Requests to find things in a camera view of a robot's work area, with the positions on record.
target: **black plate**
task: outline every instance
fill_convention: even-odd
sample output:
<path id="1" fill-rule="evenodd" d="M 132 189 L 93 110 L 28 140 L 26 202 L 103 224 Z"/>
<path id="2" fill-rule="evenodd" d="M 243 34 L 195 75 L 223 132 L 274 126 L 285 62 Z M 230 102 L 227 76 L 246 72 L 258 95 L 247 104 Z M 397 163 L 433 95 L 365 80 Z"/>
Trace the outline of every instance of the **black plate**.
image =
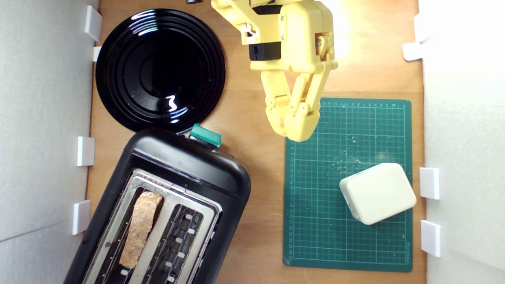
<path id="1" fill-rule="evenodd" d="M 126 19 L 107 37 L 96 63 L 96 87 L 125 127 L 181 133 L 212 112 L 225 73 L 221 46 L 204 22 L 155 9 Z"/>

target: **white box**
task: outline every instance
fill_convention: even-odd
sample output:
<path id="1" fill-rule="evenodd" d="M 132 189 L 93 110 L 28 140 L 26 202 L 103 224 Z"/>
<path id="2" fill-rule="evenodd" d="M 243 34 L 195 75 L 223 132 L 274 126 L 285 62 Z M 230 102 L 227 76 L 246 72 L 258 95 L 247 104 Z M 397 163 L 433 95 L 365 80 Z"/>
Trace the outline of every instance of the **white box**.
<path id="1" fill-rule="evenodd" d="M 419 181 L 422 197 L 435 200 L 440 199 L 438 168 L 420 168 Z"/>
<path id="2" fill-rule="evenodd" d="M 94 138 L 80 136 L 77 138 L 77 166 L 92 165 L 94 165 Z"/>
<path id="3" fill-rule="evenodd" d="M 100 41 L 102 36 L 102 21 L 100 13 L 88 5 L 86 8 L 86 22 L 84 24 L 84 32 L 87 33 L 94 41 Z"/>
<path id="4" fill-rule="evenodd" d="M 91 215 L 91 200 L 84 200 L 74 204 L 74 218 L 72 234 L 78 234 L 88 228 Z"/>
<path id="5" fill-rule="evenodd" d="M 340 190 L 357 220 L 372 225 L 416 204 L 416 195 L 399 164 L 383 163 L 347 177 Z"/>

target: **green cutting mat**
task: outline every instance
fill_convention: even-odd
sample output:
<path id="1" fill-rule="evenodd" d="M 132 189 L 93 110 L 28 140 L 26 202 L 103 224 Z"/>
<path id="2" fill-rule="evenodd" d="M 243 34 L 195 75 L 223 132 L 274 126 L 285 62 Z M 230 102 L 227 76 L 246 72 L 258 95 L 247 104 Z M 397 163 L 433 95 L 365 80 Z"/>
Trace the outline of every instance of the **green cutting mat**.
<path id="1" fill-rule="evenodd" d="M 402 165 L 412 183 L 411 103 L 323 98 L 312 137 L 286 140 L 285 265 L 412 270 L 412 210 L 367 226 L 353 218 L 338 186 L 384 162 Z"/>

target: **white bracket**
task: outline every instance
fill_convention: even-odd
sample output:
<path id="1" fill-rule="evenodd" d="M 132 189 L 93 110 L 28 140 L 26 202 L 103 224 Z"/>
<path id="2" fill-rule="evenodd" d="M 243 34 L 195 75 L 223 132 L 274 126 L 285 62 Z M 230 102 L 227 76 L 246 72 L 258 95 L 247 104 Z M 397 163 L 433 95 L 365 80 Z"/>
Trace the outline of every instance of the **white bracket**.
<path id="1" fill-rule="evenodd" d="M 94 165 L 94 138 L 78 137 L 77 139 L 77 166 Z"/>
<path id="2" fill-rule="evenodd" d="M 440 257 L 441 226 L 421 220 L 421 249 L 434 257 Z"/>
<path id="3" fill-rule="evenodd" d="M 420 168 L 419 181 L 422 197 L 435 200 L 440 199 L 438 168 Z"/>
<path id="4" fill-rule="evenodd" d="M 93 53 L 93 62 L 98 61 L 98 55 L 100 55 L 100 50 L 102 50 L 101 46 L 95 46 Z"/>
<path id="5" fill-rule="evenodd" d="M 91 5 L 87 6 L 84 32 L 94 41 L 100 41 L 102 36 L 102 16 Z"/>
<path id="6" fill-rule="evenodd" d="M 430 38 L 432 25 L 429 17 L 425 14 L 417 14 L 414 17 L 414 34 L 416 42 L 405 43 L 402 46 L 403 58 L 407 61 L 421 59 L 424 56 L 423 42 Z"/>
<path id="7" fill-rule="evenodd" d="M 91 214 L 91 200 L 85 200 L 74 204 L 74 218 L 72 223 L 72 234 L 85 231 L 89 225 Z"/>

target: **robotic arm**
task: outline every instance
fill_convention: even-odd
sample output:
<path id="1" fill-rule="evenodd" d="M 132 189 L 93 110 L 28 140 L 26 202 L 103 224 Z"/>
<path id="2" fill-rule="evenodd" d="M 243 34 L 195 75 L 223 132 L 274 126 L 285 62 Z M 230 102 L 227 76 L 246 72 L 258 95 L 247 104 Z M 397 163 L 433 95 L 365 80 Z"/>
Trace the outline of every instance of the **robotic arm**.
<path id="1" fill-rule="evenodd" d="M 314 0 L 212 0 L 212 7 L 249 45 L 250 67 L 261 71 L 274 131 L 293 141 L 309 139 L 330 70 L 338 67 L 330 10 Z M 292 91 L 286 71 L 299 73 Z"/>

